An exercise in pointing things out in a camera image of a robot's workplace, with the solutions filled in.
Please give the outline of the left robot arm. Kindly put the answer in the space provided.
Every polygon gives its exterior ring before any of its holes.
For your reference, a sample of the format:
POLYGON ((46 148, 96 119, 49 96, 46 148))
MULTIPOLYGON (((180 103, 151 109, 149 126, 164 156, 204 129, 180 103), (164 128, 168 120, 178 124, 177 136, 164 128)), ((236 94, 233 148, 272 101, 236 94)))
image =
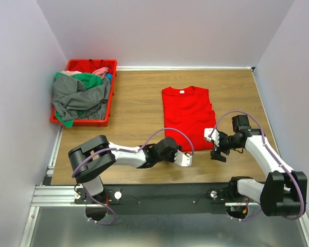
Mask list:
POLYGON ((100 135, 70 150, 68 157, 73 169, 72 177, 84 186, 86 197, 92 203, 99 203, 104 197, 100 174, 112 165, 147 169, 166 161, 188 166, 190 157, 181 149, 171 137, 144 147, 125 147, 111 143, 106 136, 100 135))

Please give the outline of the red t shirt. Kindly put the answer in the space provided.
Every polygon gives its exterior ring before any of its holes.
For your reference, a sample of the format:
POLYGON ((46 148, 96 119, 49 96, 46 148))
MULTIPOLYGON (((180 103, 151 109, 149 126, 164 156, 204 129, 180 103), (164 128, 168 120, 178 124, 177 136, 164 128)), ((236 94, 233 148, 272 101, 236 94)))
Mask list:
POLYGON ((216 113, 210 102, 209 90, 197 86, 184 89, 167 87, 162 90, 166 137, 172 137, 183 152, 212 150, 213 144, 204 138, 204 130, 216 125, 216 113), (168 128, 183 132, 189 139, 168 128))

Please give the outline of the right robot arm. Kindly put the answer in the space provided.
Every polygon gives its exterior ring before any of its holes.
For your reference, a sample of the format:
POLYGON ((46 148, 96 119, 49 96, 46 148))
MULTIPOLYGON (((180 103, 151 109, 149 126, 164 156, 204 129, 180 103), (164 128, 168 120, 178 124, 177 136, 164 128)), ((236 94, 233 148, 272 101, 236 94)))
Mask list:
POLYGON ((265 183, 251 177, 232 177, 227 197, 234 202, 246 197, 256 202, 266 216, 281 216, 288 220, 301 218, 306 211, 307 176, 287 165, 270 145, 261 125, 253 128, 250 114, 236 111, 232 117, 233 135, 206 128, 204 138, 213 144, 211 159, 225 162, 230 151, 249 152, 266 176, 265 183))

